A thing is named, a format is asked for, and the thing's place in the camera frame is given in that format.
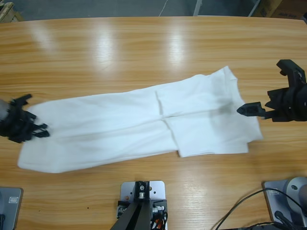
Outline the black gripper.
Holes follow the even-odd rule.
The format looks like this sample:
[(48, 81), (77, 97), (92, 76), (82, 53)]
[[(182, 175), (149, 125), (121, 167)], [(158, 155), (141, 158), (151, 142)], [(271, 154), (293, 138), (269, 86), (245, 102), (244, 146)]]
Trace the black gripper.
[(45, 130), (46, 124), (35, 124), (36, 116), (24, 111), (22, 105), (0, 103), (0, 135), (8, 140), (22, 143), (31, 140), (32, 136), (36, 138), (47, 138), (50, 133)]
[(264, 117), (273, 122), (307, 120), (307, 85), (292, 86), (267, 91), (269, 101), (265, 104), (271, 111), (265, 111), (261, 102), (246, 103), (236, 111), (248, 117)]

